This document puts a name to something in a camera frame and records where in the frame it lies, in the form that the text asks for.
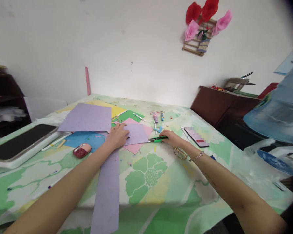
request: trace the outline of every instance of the hand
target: hand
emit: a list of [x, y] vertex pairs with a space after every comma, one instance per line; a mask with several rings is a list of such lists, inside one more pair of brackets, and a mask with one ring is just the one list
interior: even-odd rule
[[113, 148], [113, 150], [123, 146], [128, 138], [129, 131], [124, 130], [124, 126], [127, 124], [116, 124], [111, 128], [110, 134], [107, 136], [105, 143]]
[[182, 139], [181, 137], [179, 137], [176, 133], [174, 133], [173, 131], [169, 131], [169, 130], [163, 130], [160, 134], [160, 137], [162, 136], [167, 136], [168, 139], [164, 139], [164, 143], [170, 144], [171, 146], [174, 147], [180, 147], [182, 148], [182, 146], [184, 145], [184, 143], [186, 142], [184, 139]]

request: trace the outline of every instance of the wall decoration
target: wall decoration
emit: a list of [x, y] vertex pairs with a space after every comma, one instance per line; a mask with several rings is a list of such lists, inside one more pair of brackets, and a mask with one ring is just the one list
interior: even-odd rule
[[219, 0], [206, 0], [203, 8], [196, 2], [189, 6], [186, 13], [188, 28], [182, 50], [202, 57], [207, 52], [212, 37], [229, 25], [233, 17], [230, 10], [218, 22], [211, 19], [218, 11], [218, 3]]

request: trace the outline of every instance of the green utility knife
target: green utility knife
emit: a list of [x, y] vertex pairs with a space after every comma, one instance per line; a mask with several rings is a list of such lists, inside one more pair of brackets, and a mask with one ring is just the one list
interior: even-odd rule
[[167, 136], [161, 136], [161, 137], [152, 138], [152, 139], [149, 139], [149, 142], [157, 143], [157, 142], [162, 142], [162, 140], [164, 140], [164, 139], [168, 139], [168, 137]]

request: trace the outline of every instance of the green paper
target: green paper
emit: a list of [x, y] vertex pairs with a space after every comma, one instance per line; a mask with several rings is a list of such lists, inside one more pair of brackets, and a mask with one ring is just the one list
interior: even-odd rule
[[118, 120], [121, 121], [121, 122], [123, 122], [123, 121], [125, 121], [125, 120], [128, 119], [128, 118], [132, 118], [133, 120], [135, 120], [135, 121], [137, 121], [137, 122], [139, 123], [139, 122], [141, 121], [141, 119], [138, 118], [137, 116], [135, 116], [134, 113], [135, 113], [136, 115], [139, 115], [141, 118], [144, 118], [143, 115], [138, 114], [138, 113], [136, 113], [136, 112], [133, 112], [133, 111], [131, 111], [131, 110], [128, 110], [128, 111], [126, 111], [125, 113], [121, 114], [121, 115], [118, 117]]

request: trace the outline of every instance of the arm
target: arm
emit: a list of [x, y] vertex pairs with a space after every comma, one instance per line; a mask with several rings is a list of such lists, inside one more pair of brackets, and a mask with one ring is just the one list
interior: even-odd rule
[[117, 124], [105, 143], [44, 193], [7, 230], [6, 234], [56, 233], [81, 199], [100, 166], [123, 146], [129, 131]]
[[[192, 159], [202, 152], [172, 131], [164, 130], [161, 136], [168, 136], [164, 142], [183, 149]], [[232, 172], [206, 154], [193, 162], [236, 214], [245, 233], [283, 233], [286, 222]]]

